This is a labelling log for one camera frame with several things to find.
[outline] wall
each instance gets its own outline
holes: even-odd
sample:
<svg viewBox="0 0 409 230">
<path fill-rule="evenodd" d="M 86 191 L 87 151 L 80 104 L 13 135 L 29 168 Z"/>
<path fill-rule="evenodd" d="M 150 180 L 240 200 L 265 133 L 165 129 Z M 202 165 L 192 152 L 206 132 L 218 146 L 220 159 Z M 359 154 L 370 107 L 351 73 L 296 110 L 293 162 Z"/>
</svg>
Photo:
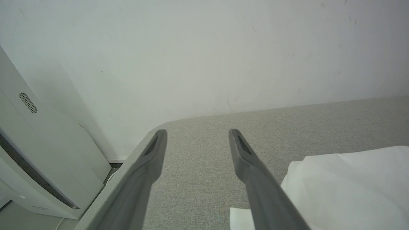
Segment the wall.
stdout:
<svg viewBox="0 0 409 230">
<path fill-rule="evenodd" d="M 186 117 L 407 94 L 406 0 L 0 1 L 0 45 L 109 160 Z"/>
</svg>

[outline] white cloth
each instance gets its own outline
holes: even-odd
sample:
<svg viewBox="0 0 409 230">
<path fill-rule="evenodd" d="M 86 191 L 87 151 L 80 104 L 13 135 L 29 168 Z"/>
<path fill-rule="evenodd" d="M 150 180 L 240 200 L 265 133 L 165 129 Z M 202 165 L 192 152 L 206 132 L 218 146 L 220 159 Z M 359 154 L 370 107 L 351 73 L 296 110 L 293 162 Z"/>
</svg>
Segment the white cloth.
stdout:
<svg viewBox="0 0 409 230">
<path fill-rule="evenodd" d="M 314 230 L 400 230 L 409 229 L 408 177 L 409 147 L 396 146 L 307 156 L 281 187 Z"/>
</svg>

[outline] floor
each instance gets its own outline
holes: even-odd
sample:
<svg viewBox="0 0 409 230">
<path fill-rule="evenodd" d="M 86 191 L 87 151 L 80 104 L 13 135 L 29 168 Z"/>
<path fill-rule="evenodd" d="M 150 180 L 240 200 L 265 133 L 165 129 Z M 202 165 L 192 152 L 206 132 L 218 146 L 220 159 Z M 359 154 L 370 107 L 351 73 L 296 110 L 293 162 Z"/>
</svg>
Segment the floor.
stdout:
<svg viewBox="0 0 409 230">
<path fill-rule="evenodd" d="M 107 179 L 116 172 L 119 168 L 113 167 L 109 172 Z M 54 230 L 61 217 L 46 216 L 34 212 L 27 211 L 15 202 L 9 203 L 0 211 L 0 226 L 1 229 L 13 230 Z M 75 228 L 79 220 L 64 219 L 58 230 L 72 230 Z"/>
</svg>

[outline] perforated vent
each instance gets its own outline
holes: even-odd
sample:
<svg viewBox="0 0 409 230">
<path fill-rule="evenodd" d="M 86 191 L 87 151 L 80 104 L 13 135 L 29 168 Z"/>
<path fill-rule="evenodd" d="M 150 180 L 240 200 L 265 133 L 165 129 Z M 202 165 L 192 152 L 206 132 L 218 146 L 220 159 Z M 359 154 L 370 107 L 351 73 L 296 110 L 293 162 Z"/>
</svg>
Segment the perforated vent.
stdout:
<svg viewBox="0 0 409 230">
<path fill-rule="evenodd" d="M 24 104 L 27 106 L 27 108 L 30 110 L 32 113 L 37 112 L 37 108 L 34 106 L 34 104 L 31 102 L 30 98 L 28 98 L 27 94 L 21 93 L 20 94 L 21 100 L 24 102 Z"/>
</svg>

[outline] gray upholstered headboard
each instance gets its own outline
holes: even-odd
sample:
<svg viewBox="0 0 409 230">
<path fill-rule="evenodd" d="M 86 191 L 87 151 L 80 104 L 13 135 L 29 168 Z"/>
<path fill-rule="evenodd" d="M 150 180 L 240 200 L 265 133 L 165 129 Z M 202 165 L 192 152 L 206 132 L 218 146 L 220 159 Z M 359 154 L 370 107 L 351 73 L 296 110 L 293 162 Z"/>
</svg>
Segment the gray upholstered headboard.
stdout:
<svg viewBox="0 0 409 230">
<path fill-rule="evenodd" d="M 83 216 L 85 229 L 158 129 L 168 131 L 162 174 L 144 229 L 228 229 L 229 208 L 249 208 L 234 174 L 228 131 L 241 131 L 277 181 L 308 155 L 409 145 L 409 97 L 367 99 L 198 117 L 165 123 L 142 140 Z"/>
</svg>

